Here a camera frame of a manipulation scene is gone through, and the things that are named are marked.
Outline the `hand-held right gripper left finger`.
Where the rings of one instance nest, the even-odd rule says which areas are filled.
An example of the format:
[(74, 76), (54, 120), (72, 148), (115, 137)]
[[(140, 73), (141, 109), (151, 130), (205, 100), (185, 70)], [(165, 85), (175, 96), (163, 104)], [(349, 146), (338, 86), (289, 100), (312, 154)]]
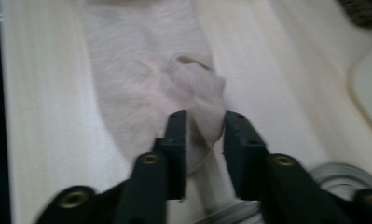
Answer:
[(162, 138), (156, 138), (154, 151), (167, 160), (168, 200), (183, 200), (186, 193), (186, 111), (170, 114)]

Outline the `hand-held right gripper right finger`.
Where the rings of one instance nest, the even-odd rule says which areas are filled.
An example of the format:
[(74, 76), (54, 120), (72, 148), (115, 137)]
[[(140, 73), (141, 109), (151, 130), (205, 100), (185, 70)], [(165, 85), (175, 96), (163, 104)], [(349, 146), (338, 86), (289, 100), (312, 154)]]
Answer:
[(269, 153), (248, 118), (234, 111), (225, 114), (223, 154), (236, 197), (259, 200)]

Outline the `pale pink sock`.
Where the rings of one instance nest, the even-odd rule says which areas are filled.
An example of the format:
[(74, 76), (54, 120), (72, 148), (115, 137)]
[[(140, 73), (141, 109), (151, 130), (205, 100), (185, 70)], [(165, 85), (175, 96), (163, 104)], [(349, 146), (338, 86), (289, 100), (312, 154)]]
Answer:
[(221, 137), (225, 79), (216, 74), (194, 0), (78, 0), (104, 123), (131, 159), (187, 112), (186, 168)]

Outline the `brown wicker basket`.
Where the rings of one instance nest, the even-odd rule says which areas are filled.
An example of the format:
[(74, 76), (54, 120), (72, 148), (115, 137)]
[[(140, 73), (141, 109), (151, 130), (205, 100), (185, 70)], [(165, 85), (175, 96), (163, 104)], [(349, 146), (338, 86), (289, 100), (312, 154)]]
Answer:
[(365, 29), (372, 29), (372, 0), (338, 0), (350, 21)]

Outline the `clear plastic lid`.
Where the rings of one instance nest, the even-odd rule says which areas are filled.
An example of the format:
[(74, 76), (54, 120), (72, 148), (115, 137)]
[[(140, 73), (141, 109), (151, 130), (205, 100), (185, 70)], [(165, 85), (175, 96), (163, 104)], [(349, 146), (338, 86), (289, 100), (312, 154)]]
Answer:
[(267, 157), (266, 188), (196, 224), (372, 224), (372, 175), (331, 162), (307, 172), (284, 154)]

